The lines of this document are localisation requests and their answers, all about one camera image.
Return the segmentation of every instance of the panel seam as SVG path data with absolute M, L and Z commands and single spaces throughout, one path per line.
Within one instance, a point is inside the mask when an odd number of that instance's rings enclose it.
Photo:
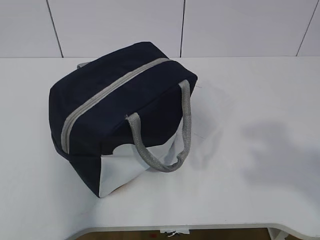
M 47 5 L 47 7 L 48 7 L 48 11 L 49 11 L 49 15 L 50 15 L 50 18 L 51 18 L 51 23 L 52 23 L 54 35 L 55 35 L 56 41 L 57 41 L 57 43 L 58 43 L 58 47 L 59 47 L 59 51 L 60 51 L 61 57 L 64 58 L 64 54 L 62 53 L 60 41 L 59 41 L 59 38 L 58 38 L 58 33 L 57 33 L 57 30 L 56 30 L 54 18 L 52 17 L 52 13 L 51 13 L 49 1 L 48 1 L 48 0 L 45 0 L 45 2 L 46 2 L 46 5 Z
M 181 41 L 180 41 L 180 58 L 182 56 L 182 41 L 184 39 L 185 11 L 186 11 L 186 0 L 183 0 L 182 28 L 181 28 Z
M 295 55 L 296 57 L 298 56 L 299 51 L 300 51 L 300 49 L 301 49 L 301 46 L 302 46 L 302 44 L 304 43 L 305 37 L 306 37 L 307 32 L 308 32 L 308 30 L 309 30 L 309 27 L 310 27 L 310 24 L 311 24 L 311 22 L 312 22 L 312 19 L 314 18 L 315 12 L 316 12 L 317 7 L 318 7 L 318 4 L 319 4 L 319 0 L 316 2 L 316 5 L 315 5 L 315 8 L 314 8 L 313 13 L 312 13 L 312 15 L 311 15 L 309 24 L 308 24 L 308 26 L 306 27 L 306 30 L 305 30 L 305 33 L 304 33 L 304 35 L 303 35 L 302 41 L 301 41 L 301 43 L 300 43 L 300 46 L 299 46 L 299 48 L 298 48 L 298 51 L 296 52 L 296 55 Z

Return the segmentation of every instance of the lunch bag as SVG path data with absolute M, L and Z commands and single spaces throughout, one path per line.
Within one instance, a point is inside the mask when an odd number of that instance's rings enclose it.
M 55 149 L 99 198 L 150 167 L 173 172 L 190 151 L 196 81 L 150 42 L 80 64 L 50 89 Z M 166 165 L 180 122 L 184 149 Z

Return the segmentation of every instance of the tabletop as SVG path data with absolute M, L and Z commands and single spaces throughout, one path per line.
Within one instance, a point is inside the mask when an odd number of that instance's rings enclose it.
M 0 59 L 1 239 L 259 227 L 320 239 L 320 57 L 176 58 L 198 75 L 188 158 L 102 199 L 56 153 L 48 120 L 50 87 L 92 60 Z

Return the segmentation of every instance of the zipper track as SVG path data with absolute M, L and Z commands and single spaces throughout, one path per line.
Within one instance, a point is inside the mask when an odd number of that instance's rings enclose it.
M 103 90 L 92 96 L 89 100 L 87 100 L 84 104 L 80 105 L 76 110 L 74 110 L 64 121 L 63 128 L 61 131 L 61 146 L 62 150 L 69 154 L 70 151 L 70 133 L 72 130 L 73 125 L 75 124 L 76 120 L 84 114 L 86 111 L 91 109 L 93 106 L 98 104 L 102 99 L 108 96 L 110 93 L 124 85 L 125 83 L 129 82 L 131 79 L 136 77 L 137 75 L 143 73 L 144 71 L 159 65 L 161 63 L 171 61 L 168 58 L 158 58 L 153 60 L 145 65 L 138 67 L 137 69 L 126 73 L 124 76 L 120 77 L 109 86 L 105 87 Z

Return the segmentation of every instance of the bag handle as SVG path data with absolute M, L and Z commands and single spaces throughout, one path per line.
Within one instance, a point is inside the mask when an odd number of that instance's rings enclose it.
M 172 165 L 162 164 L 144 145 L 141 138 L 141 120 L 137 112 L 131 114 L 126 119 L 129 122 L 133 142 L 140 157 L 151 168 L 154 168 L 160 172 L 173 172 L 179 169 L 187 158 L 191 147 L 191 105 L 190 105 L 190 85 L 188 80 L 184 80 L 179 83 L 181 88 L 181 105 L 182 105 L 182 139 L 184 149 L 180 152 L 176 158 L 177 162 Z

